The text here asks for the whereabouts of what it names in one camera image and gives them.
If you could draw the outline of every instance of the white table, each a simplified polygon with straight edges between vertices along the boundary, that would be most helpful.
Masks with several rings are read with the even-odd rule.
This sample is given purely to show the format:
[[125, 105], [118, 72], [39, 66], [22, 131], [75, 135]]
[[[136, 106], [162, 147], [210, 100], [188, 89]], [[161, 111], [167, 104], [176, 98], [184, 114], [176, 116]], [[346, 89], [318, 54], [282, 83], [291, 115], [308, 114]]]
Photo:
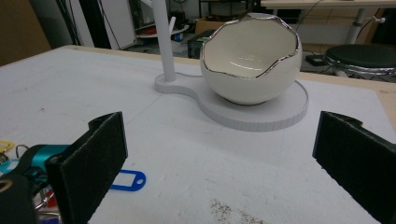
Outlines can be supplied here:
[[[137, 192], [110, 190], [95, 224], [376, 223], [312, 150], [321, 110], [360, 119], [395, 142], [387, 114], [394, 125], [396, 84], [301, 73], [310, 95], [305, 118], [285, 130], [247, 133], [217, 124], [187, 96], [156, 92], [158, 58], [69, 47], [0, 67], [0, 138], [70, 144], [91, 119], [122, 111], [123, 168], [145, 173], [147, 183]], [[177, 62], [178, 72], [200, 75], [198, 61]]]
[[358, 8], [358, 15], [350, 27], [302, 24], [299, 26], [299, 35], [305, 43], [314, 44], [354, 44], [361, 30], [367, 8], [396, 7], [395, 0], [261, 0], [262, 7], [274, 9], [293, 8]]

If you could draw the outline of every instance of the white ceramic bowl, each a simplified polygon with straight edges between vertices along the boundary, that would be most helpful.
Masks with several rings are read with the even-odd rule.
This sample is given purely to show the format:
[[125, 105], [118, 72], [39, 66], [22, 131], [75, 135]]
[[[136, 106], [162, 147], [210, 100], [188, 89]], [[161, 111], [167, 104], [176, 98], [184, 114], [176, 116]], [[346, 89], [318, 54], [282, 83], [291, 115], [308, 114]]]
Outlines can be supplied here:
[[277, 97], [300, 72], [299, 36], [279, 17], [250, 13], [221, 26], [201, 51], [206, 82], [220, 96], [240, 105]]

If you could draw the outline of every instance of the white pole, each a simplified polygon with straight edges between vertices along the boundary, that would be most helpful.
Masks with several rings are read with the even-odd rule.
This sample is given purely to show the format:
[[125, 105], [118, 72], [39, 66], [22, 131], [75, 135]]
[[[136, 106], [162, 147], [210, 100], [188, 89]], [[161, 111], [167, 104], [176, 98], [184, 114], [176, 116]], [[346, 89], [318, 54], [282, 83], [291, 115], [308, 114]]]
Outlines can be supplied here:
[[175, 26], [176, 17], [172, 17], [169, 21], [169, 35], [172, 35], [173, 28]]
[[158, 43], [160, 44], [161, 58], [163, 60], [163, 74], [166, 82], [172, 82], [176, 80], [176, 73], [165, 0], [153, 0], [151, 4], [154, 12]]
[[346, 44], [355, 44], [356, 39], [358, 38], [358, 34], [361, 31], [361, 24], [364, 20], [364, 15], [366, 14], [365, 8], [360, 8], [358, 11], [358, 17], [353, 22], [352, 27], [349, 30], [349, 33], [346, 37]]

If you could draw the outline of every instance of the cable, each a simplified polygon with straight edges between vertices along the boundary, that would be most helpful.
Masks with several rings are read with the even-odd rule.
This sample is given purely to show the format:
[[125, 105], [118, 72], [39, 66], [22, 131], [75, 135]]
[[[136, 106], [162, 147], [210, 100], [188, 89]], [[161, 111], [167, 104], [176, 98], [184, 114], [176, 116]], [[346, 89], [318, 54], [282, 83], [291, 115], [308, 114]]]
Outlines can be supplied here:
[[64, 17], [64, 23], [66, 24], [67, 30], [69, 31], [72, 43], [74, 45], [81, 45], [77, 35], [76, 24], [73, 23], [70, 19], [70, 14], [67, 10], [66, 2], [64, 0], [57, 0], [56, 3], [58, 4], [58, 8], [61, 11], [62, 16]]
[[113, 37], [116, 40], [117, 47], [119, 49], [121, 49], [119, 41], [117, 40], [116, 35], [113, 32], [113, 28], [111, 27], [110, 22], [108, 21], [107, 15], [105, 13], [105, 9], [103, 8], [103, 5], [102, 5], [102, 0], [99, 0], [99, 5], [100, 5], [100, 8], [102, 9], [102, 18], [106, 19], [106, 22], [107, 22], [108, 27], [110, 28], [111, 34], [113, 34]]
[[187, 0], [173, 0], [174, 2], [178, 3], [180, 5], [181, 11], [184, 12], [184, 8], [183, 5], [181, 5], [182, 3], [186, 3]]
[[356, 36], [356, 38], [358, 38], [360, 35], [361, 35], [361, 32], [363, 31], [363, 29], [364, 28], [366, 28], [366, 26], [368, 25], [368, 24], [370, 24], [370, 22], [371, 22], [372, 20], [368, 20], [362, 27], [361, 27], [361, 30], [359, 31], [359, 33], [358, 33], [358, 35]]
[[312, 55], [317, 55], [314, 51], [312, 51], [312, 50], [303, 50], [303, 52], [308, 52], [308, 53], [311, 53]]
[[76, 20], [75, 20], [75, 17], [74, 17], [74, 11], [73, 11], [73, 7], [72, 7], [72, 2], [71, 2], [71, 0], [69, 0], [69, 7], [70, 7], [70, 12], [72, 13], [72, 18], [71, 18], [71, 20], [72, 20], [72, 22], [73, 22], [73, 28], [74, 28], [74, 30], [75, 30], [75, 33], [77, 34]]
[[326, 24], [329, 23], [329, 20], [330, 20], [330, 16], [331, 16], [331, 15], [332, 15], [332, 9], [330, 9], [329, 15], [327, 15], [327, 17], [326, 17]]
[[385, 82], [389, 82], [389, 80], [386, 80], [386, 79], [382, 78], [381, 76], [376, 76], [376, 77], [379, 78], [379, 79], [382, 79]]
[[323, 2], [324, 0], [318, 0], [311, 8], [309, 8], [308, 12], [305, 13], [305, 15], [303, 15], [303, 17], [299, 20], [297, 27], [295, 29], [295, 31], [297, 32], [298, 28], [300, 27], [301, 23], [303, 22], [303, 20], [305, 19], [305, 17], [312, 11], [312, 9], [314, 9], [314, 7], [317, 6], [317, 4], [319, 2]]
[[323, 66], [322, 70], [319, 73], [323, 74], [323, 73], [327, 72], [330, 68], [331, 68], [331, 66], [325, 65], [325, 66]]

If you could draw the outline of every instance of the black stool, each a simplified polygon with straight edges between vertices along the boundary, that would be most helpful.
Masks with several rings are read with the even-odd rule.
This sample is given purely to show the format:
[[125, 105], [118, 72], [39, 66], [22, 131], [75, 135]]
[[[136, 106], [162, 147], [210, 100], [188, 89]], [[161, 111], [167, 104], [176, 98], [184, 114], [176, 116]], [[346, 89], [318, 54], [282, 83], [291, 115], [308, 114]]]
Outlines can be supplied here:
[[395, 76], [396, 50], [372, 45], [341, 45], [329, 48], [324, 61], [338, 76]]

